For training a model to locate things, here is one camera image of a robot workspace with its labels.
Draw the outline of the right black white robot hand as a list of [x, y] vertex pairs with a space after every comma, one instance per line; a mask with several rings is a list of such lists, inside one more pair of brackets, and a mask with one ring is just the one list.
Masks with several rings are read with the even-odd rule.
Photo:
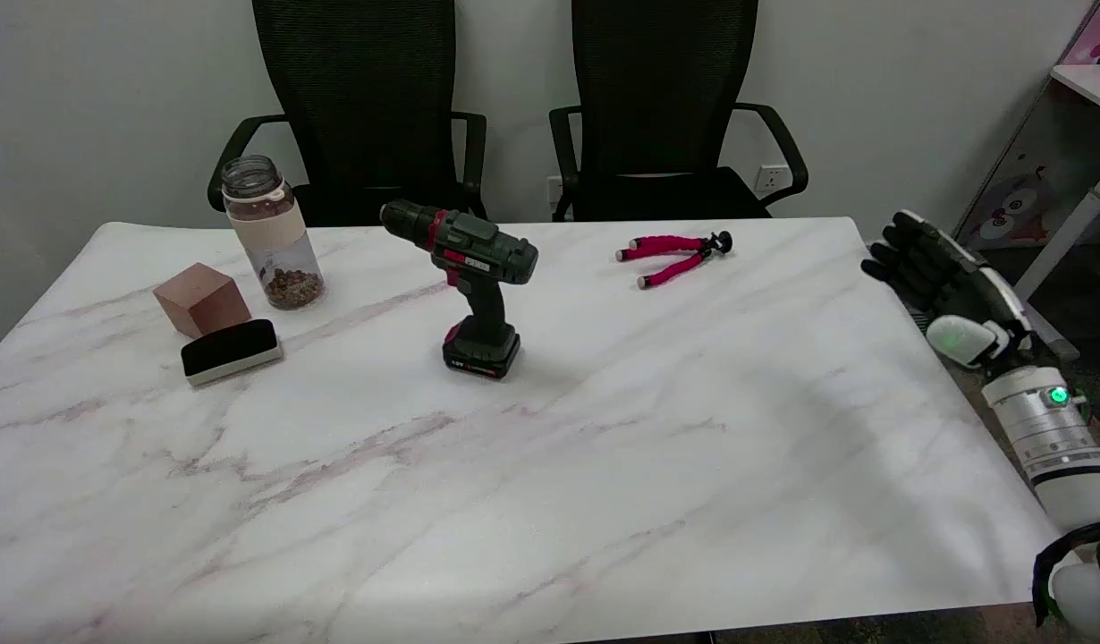
[[925, 338], [944, 358], [987, 376], [1037, 361], [1037, 334], [1023, 301], [983, 259], [935, 225], [902, 209], [868, 252], [862, 272], [927, 323]]

